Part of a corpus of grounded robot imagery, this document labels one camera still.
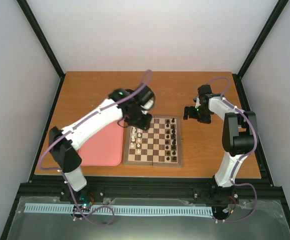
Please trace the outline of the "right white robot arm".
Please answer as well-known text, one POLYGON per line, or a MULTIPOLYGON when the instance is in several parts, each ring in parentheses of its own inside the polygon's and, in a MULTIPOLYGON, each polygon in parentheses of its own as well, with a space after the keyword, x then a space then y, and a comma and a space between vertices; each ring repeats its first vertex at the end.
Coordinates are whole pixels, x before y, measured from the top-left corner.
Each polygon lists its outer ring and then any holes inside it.
POLYGON ((234 186, 241 165, 258 145, 256 114, 233 105, 221 93, 213 93, 209 84, 198 87, 194 102, 195 106, 184 108, 184 120, 195 119, 210 124, 213 114, 223 120, 224 156, 214 181, 218 187, 234 186))

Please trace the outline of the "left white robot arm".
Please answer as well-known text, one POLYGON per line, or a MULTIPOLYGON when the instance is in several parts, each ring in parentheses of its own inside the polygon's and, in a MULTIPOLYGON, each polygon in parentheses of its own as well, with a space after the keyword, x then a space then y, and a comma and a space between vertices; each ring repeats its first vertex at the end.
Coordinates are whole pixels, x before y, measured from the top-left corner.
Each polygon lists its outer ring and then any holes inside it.
POLYGON ((77 201, 84 201, 89 195, 78 150, 87 140, 113 122, 124 120, 129 126, 147 130, 152 119, 149 111, 154 104, 154 92, 143 83, 136 90, 118 88, 80 120, 62 129, 55 126, 49 131, 47 151, 58 164, 58 170, 65 183, 71 187, 71 195, 77 201))

